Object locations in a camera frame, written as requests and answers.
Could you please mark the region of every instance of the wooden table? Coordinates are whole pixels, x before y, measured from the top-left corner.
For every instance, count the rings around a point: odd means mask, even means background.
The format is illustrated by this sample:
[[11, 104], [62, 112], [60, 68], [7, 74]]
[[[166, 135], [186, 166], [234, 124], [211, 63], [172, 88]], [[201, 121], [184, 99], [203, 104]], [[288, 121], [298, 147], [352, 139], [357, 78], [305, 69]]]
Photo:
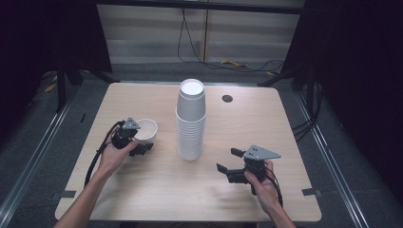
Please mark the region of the wooden table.
[[[243, 167], [230, 148], [252, 144], [281, 155], [273, 160], [284, 199], [294, 221], [317, 221], [321, 213], [311, 188], [278, 92], [273, 88], [206, 85], [207, 119], [203, 152], [195, 161], [177, 152], [175, 107], [179, 85], [112, 84], [88, 133], [66, 190], [84, 186], [86, 171], [106, 132], [118, 121], [133, 117], [157, 122], [154, 148], [145, 156], [127, 157], [108, 180], [91, 219], [137, 221], [265, 221], [249, 184], [229, 183], [216, 163]], [[226, 103], [223, 95], [231, 95]], [[60, 218], [75, 199], [61, 199]]]

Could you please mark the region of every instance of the black curtain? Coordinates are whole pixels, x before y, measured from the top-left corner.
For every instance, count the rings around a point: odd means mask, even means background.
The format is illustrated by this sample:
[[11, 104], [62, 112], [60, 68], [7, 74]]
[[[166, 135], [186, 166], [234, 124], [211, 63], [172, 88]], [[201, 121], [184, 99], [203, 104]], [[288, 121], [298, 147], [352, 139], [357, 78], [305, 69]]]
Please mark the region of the black curtain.
[[24, 114], [42, 75], [56, 70], [61, 56], [68, 67], [85, 69], [74, 64], [79, 60], [98, 71], [112, 70], [96, 5], [3, 1], [0, 30], [1, 142]]
[[332, 27], [301, 16], [284, 67], [310, 60], [341, 123], [403, 205], [403, 3], [339, 3]]

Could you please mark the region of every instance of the gray floor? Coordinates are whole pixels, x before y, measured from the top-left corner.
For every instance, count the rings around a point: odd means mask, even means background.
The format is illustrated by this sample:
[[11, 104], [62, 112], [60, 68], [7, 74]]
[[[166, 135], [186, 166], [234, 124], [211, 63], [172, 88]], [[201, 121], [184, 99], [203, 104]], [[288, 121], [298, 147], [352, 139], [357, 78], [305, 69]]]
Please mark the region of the gray floor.
[[[249, 64], [258, 68], [262, 64]], [[111, 77], [119, 80], [146, 82], [180, 82], [197, 78], [204, 83], [235, 83], [255, 85], [270, 79], [265, 72], [242, 73], [227, 69], [211, 69], [201, 64], [114, 65]], [[58, 200], [54, 193], [65, 189], [71, 170], [86, 140], [92, 122], [107, 90], [108, 84], [85, 74], [84, 83], [78, 87], [74, 101], [41, 161], [26, 194], [16, 209], [9, 227], [50, 227], [54, 224], [54, 211]], [[296, 94], [290, 84], [292, 79], [274, 85], [278, 90], [291, 126], [305, 121]], [[48, 82], [38, 88], [21, 123], [11, 130], [12, 137], [1, 146], [0, 201], [3, 202], [29, 162], [36, 146], [54, 117], [57, 107], [57, 90], [44, 92]], [[344, 178], [348, 182], [369, 227], [403, 227], [403, 211], [372, 165], [356, 149], [349, 135], [342, 130], [326, 98], [322, 103], [318, 125], [331, 148]], [[322, 219], [301, 223], [303, 227], [355, 227], [354, 221], [340, 196], [333, 177], [323, 159], [312, 134], [298, 143], [312, 185], [320, 191], [317, 198]], [[92, 221], [90, 227], [119, 227], [119, 222]], [[261, 227], [271, 227], [263, 222]]]

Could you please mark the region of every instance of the black cable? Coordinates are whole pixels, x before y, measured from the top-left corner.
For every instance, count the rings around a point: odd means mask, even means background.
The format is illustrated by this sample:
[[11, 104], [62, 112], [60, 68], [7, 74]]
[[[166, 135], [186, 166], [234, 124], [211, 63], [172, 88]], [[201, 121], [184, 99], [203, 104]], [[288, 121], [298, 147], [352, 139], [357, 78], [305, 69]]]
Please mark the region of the black cable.
[[[195, 54], [195, 56], [196, 56], [196, 58], [198, 59], [198, 61], [186, 61], [186, 60], [184, 60], [184, 59], [181, 57], [181, 55], [180, 55], [181, 42], [182, 42], [182, 33], [183, 33], [183, 26], [186, 27], [187, 36], [189, 37], [189, 41], [190, 41], [190, 46], [192, 47], [193, 53]], [[252, 68], [234, 68], [234, 67], [226, 67], [226, 66], [217, 66], [217, 65], [209, 64], [209, 63], [206, 63], [206, 62], [202, 61], [202, 60], [199, 58], [199, 56], [198, 56], [198, 54], [196, 53], [196, 50], [195, 50], [195, 48], [194, 48], [194, 46], [193, 46], [192, 37], [190, 36], [189, 28], [188, 28], [187, 22], [186, 22], [186, 17], [185, 17], [185, 15], [184, 15], [184, 9], [182, 9], [182, 25], [181, 25], [181, 34], [180, 34], [180, 38], [179, 38], [177, 54], [178, 54], [178, 58], [179, 58], [182, 62], [184, 62], [184, 63], [200, 63], [200, 64], [204, 65], [205, 67], [209, 67], [209, 68], [212, 68], [212, 69], [229, 69], [229, 70], [235, 70], [235, 71], [245, 72], [245, 73], [261, 72], [261, 71], [263, 71], [263, 72], [269, 71], [269, 72], [270, 72], [270, 71], [274, 71], [274, 70], [279, 69], [279, 68], [282, 67], [282, 65], [284, 64], [284, 61], [283, 61], [283, 60], [270, 60], [270, 61], [265, 62], [265, 63], [263, 64], [263, 66], [261, 66], [260, 68], [258, 68], [258, 69], [252, 69]], [[272, 62], [281, 62], [281, 63], [280, 63], [278, 66], [274, 67], [274, 68], [271, 68], [271, 69], [264, 69], [264, 67], [265, 67], [267, 64], [272, 63]]]
[[121, 124], [122, 122], [117, 122], [115, 123], [110, 130], [106, 133], [105, 139], [102, 142], [100, 148], [97, 150], [97, 153], [94, 156], [94, 159], [92, 159], [91, 165], [88, 168], [88, 171], [86, 172], [86, 180], [84, 182], [84, 187], [86, 187], [86, 185], [89, 183], [89, 180], [91, 179], [91, 175], [92, 175], [92, 170], [94, 169], [95, 164], [97, 163], [97, 160], [99, 159], [100, 155], [104, 152], [106, 146], [108, 145], [108, 143], [106, 143], [107, 138], [109, 138], [109, 135], [112, 133], [113, 129]]
[[282, 201], [281, 190], [279, 189], [278, 179], [277, 179], [275, 173], [274, 173], [271, 169], [269, 169], [269, 168], [267, 168], [267, 167], [266, 167], [266, 169], [269, 170], [269, 171], [273, 174], [274, 179], [270, 178], [267, 174], [265, 174], [265, 176], [266, 176], [266, 178], [267, 178], [270, 182], [272, 182], [273, 185], [275, 186], [276, 191], [277, 191], [277, 195], [278, 195], [278, 202], [279, 202], [279, 204], [280, 204], [281, 207], [282, 207], [282, 206], [283, 206], [283, 201]]
[[293, 130], [300, 128], [301, 126], [308, 124], [308, 126], [306, 126], [304, 129], [302, 129], [301, 131], [299, 131], [298, 133], [294, 134], [294, 136], [297, 136], [299, 134], [302, 134], [298, 139], [297, 142], [299, 142], [303, 137], [305, 137], [306, 134], [308, 134], [308, 132], [310, 130], [312, 130], [312, 128], [314, 127], [314, 125], [317, 122], [317, 118], [319, 115], [319, 111], [320, 111], [320, 107], [321, 107], [321, 103], [322, 103], [322, 99], [323, 99], [323, 89], [321, 88], [321, 86], [319, 85], [319, 83], [317, 83], [317, 92], [316, 92], [316, 97], [317, 97], [317, 110], [314, 113], [314, 116], [309, 119], [307, 122], [293, 127]]

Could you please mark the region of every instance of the cup rim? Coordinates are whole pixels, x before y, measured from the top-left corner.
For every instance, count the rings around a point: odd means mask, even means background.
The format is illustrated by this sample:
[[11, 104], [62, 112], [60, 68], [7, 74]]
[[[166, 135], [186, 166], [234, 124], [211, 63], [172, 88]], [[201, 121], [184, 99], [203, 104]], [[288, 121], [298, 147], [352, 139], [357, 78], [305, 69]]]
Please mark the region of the cup rim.
[[183, 151], [183, 154], [190, 155], [190, 154], [196, 154], [194, 152], [195, 150], [202, 150], [202, 145], [201, 146], [191, 146], [191, 147], [182, 146], [181, 148], [178, 147], [178, 149], [185, 150], [185, 151]]
[[198, 126], [198, 127], [185, 127], [181, 125], [177, 125], [177, 131], [182, 132], [182, 133], [195, 133], [199, 131], [203, 131], [205, 127], [203, 126]]
[[181, 129], [188, 129], [188, 130], [197, 130], [200, 128], [203, 128], [204, 123], [201, 123], [199, 125], [186, 125], [182, 123], [177, 123], [177, 127], [180, 127]]
[[201, 147], [202, 147], [202, 144], [201, 144], [201, 143], [193, 143], [193, 144], [183, 144], [183, 143], [179, 143], [179, 144], [178, 144], [178, 147], [180, 147], [180, 148], [186, 148], [186, 149], [188, 149], [189, 151], [192, 151], [192, 150], [194, 150], [194, 149], [199, 149], [199, 148], [201, 148]]
[[[183, 92], [183, 91], [182, 91], [182, 87], [183, 87], [185, 84], [187, 84], [187, 83], [196, 83], [196, 84], [200, 85], [200, 86], [202, 87], [202, 91], [201, 91], [200, 93], [198, 93], [198, 94], [193, 94], [193, 95], [187, 94], [187, 93]], [[180, 94], [181, 94], [185, 99], [188, 99], [188, 100], [197, 100], [197, 99], [199, 99], [200, 97], [202, 97], [202, 96], [204, 95], [204, 84], [203, 84], [200, 80], [197, 80], [197, 79], [186, 79], [186, 80], [184, 80], [184, 81], [181, 82], [179, 91], [180, 91]]]
[[201, 135], [203, 134], [203, 130], [194, 130], [194, 131], [190, 131], [190, 130], [178, 130], [177, 131], [178, 134], [180, 134], [181, 136], [187, 136], [187, 137], [192, 137], [192, 136], [197, 136], [197, 135]]
[[177, 137], [177, 141], [182, 143], [196, 143], [202, 141], [203, 136], [195, 136], [193, 138], [184, 138], [184, 137]]
[[176, 112], [177, 118], [178, 118], [180, 121], [182, 121], [183, 123], [186, 123], [186, 124], [197, 124], [197, 123], [203, 121], [203, 120], [205, 119], [205, 117], [207, 116], [207, 111], [205, 111], [204, 116], [201, 117], [201, 119], [199, 119], [198, 121], [195, 121], [195, 122], [189, 122], [189, 121], [185, 121], [184, 119], [182, 119], [182, 118], [178, 115], [178, 108], [177, 108], [177, 107], [175, 108], [175, 112]]
[[197, 150], [193, 150], [193, 152], [190, 152], [190, 153], [188, 152], [188, 150], [186, 148], [183, 151], [182, 148], [178, 147], [177, 150], [178, 150], [179, 155], [182, 155], [182, 156], [185, 156], [185, 157], [193, 157], [193, 156], [198, 156], [199, 157], [202, 154], [203, 148], [201, 146]]
[[153, 123], [154, 125], [155, 125], [155, 131], [153, 132], [153, 134], [150, 136], [150, 137], [148, 137], [148, 138], [143, 138], [143, 139], [138, 139], [138, 138], [136, 138], [136, 135], [134, 136], [134, 139], [136, 139], [136, 140], [138, 140], [138, 141], [146, 141], [146, 140], [149, 140], [149, 139], [152, 139], [156, 134], [157, 134], [157, 132], [158, 132], [158, 125], [157, 125], [157, 123], [155, 122], [155, 121], [153, 121], [153, 120], [151, 120], [151, 119], [141, 119], [141, 120], [138, 120], [138, 121], [136, 121], [137, 122], [137, 124], [138, 125], [140, 125], [139, 124], [139, 122], [141, 122], [141, 121], [148, 121], [148, 122], [151, 122], [151, 123]]

